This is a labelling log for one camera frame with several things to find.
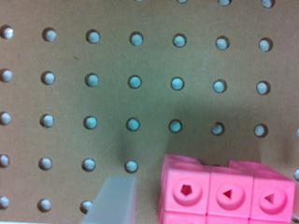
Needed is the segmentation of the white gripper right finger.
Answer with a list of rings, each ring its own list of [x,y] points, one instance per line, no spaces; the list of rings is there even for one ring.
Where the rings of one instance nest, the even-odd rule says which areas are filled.
[[[292,220],[299,222],[299,181],[295,183],[295,193],[293,199]]]

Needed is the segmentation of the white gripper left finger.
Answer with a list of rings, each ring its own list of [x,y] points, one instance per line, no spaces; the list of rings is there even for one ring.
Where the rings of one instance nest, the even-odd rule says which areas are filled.
[[[81,224],[135,224],[136,178],[109,177]]]

